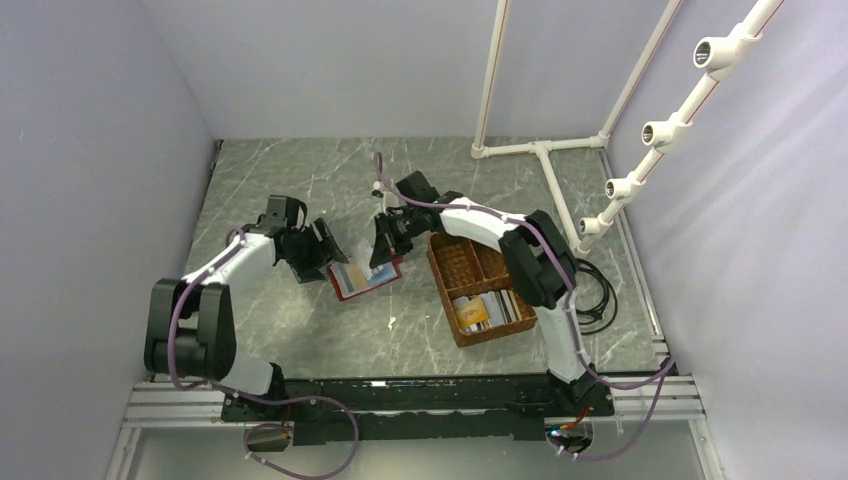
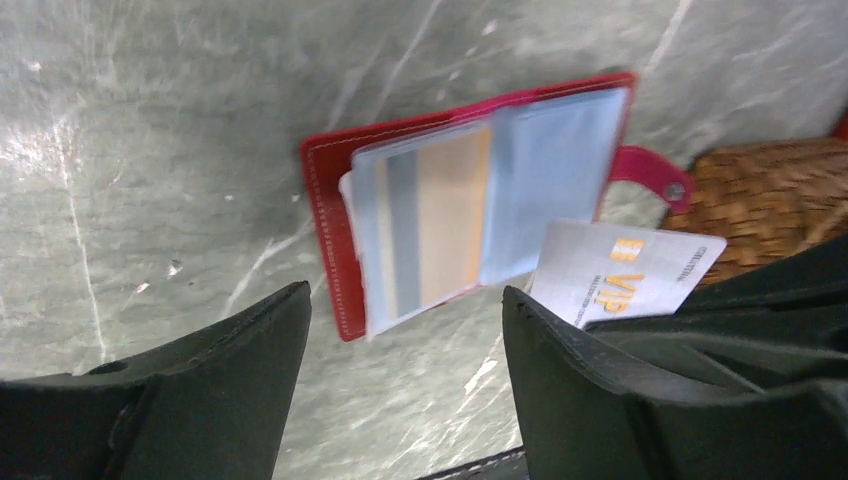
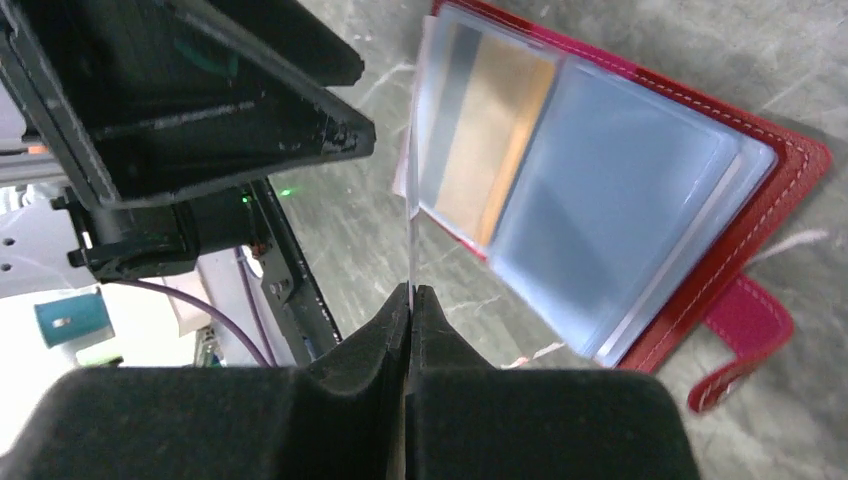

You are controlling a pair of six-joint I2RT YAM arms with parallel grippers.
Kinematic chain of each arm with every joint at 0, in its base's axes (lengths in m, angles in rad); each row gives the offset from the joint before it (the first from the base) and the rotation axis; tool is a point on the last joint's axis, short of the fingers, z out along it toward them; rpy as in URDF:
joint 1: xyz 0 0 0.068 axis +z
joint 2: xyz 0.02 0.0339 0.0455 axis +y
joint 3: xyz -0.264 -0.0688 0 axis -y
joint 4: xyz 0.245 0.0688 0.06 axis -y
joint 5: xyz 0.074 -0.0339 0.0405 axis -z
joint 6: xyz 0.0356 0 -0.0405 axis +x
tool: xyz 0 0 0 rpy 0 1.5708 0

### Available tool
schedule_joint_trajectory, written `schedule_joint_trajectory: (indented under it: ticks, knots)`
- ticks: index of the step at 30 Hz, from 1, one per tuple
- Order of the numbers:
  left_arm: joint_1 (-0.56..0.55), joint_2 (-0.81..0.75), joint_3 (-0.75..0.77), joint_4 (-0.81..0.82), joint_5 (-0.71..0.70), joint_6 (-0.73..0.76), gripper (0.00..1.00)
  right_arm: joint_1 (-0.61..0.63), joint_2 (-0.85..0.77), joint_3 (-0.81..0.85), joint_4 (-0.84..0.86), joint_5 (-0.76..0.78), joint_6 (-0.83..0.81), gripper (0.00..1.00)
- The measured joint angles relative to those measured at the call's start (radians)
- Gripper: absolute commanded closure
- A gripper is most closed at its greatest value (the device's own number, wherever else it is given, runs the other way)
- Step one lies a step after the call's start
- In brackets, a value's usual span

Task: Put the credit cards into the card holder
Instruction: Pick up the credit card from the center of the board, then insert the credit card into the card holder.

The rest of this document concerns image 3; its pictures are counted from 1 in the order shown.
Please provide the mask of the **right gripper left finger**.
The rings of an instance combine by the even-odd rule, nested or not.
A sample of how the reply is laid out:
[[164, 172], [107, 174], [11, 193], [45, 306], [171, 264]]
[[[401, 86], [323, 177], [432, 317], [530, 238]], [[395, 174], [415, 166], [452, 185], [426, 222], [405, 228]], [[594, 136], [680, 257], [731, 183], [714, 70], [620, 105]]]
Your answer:
[[5, 479], [401, 479], [409, 289], [300, 367], [75, 370], [43, 396]]

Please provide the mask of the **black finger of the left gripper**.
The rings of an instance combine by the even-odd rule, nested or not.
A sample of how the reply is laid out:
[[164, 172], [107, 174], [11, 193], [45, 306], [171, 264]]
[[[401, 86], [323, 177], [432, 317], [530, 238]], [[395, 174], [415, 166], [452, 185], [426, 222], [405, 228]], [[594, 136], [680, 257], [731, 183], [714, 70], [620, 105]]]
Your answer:
[[297, 1], [5, 1], [1, 182], [121, 209], [367, 157], [363, 71]]

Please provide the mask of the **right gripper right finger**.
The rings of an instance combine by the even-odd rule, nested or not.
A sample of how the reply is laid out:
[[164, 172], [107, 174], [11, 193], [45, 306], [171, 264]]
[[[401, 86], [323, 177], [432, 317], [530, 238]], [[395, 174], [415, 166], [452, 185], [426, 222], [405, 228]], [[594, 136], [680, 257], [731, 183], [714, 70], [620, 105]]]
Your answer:
[[499, 369], [416, 289], [407, 397], [411, 479], [696, 479], [680, 413], [626, 370]]

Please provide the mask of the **white vip credit card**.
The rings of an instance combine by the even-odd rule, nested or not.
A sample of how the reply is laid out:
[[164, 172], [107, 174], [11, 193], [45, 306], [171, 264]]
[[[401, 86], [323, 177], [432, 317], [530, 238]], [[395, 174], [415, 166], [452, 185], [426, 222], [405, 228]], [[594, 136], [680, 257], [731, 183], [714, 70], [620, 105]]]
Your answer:
[[409, 316], [415, 311], [415, 294], [417, 287], [417, 240], [418, 226], [416, 216], [419, 212], [419, 180], [418, 180], [418, 146], [417, 126], [414, 120], [410, 121], [408, 130], [407, 170], [406, 181], [406, 220], [408, 232], [408, 297]]

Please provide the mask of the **red leather card holder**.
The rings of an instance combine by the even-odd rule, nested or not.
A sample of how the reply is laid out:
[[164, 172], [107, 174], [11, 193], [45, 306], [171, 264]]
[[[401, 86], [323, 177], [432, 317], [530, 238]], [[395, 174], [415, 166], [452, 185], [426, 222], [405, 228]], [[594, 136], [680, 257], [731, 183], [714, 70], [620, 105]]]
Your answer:
[[715, 408], [783, 347], [788, 311], [743, 270], [824, 175], [828, 149], [621, 57], [481, 1], [424, 19], [410, 121], [446, 18], [557, 55], [491, 243], [478, 256], [576, 354], [652, 372], [699, 323], [733, 358], [696, 383]]

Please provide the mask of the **orange credit card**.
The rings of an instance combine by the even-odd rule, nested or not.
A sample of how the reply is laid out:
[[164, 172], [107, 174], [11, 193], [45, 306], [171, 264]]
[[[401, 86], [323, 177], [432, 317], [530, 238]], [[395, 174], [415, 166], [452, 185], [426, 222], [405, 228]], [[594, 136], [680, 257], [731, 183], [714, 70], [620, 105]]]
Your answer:
[[419, 199], [486, 248], [559, 59], [498, 31], [439, 18], [419, 96]]

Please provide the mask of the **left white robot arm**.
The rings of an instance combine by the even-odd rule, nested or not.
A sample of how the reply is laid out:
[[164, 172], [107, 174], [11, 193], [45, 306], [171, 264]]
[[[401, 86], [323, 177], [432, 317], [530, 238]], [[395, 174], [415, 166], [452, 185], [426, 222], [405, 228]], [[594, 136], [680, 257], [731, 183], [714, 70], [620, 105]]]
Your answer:
[[362, 57], [297, 1], [5, 1], [3, 296], [266, 250], [271, 174], [369, 156]]

